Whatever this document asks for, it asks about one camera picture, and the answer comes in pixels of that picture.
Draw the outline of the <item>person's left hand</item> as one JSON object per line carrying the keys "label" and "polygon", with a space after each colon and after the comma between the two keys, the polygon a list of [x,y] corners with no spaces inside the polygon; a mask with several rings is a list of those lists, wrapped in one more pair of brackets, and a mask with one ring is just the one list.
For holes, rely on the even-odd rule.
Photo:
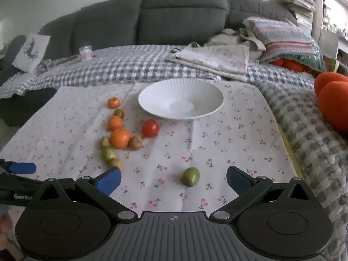
{"label": "person's left hand", "polygon": [[0,250],[7,247],[8,233],[12,229],[12,220],[9,214],[5,213],[0,219]]}

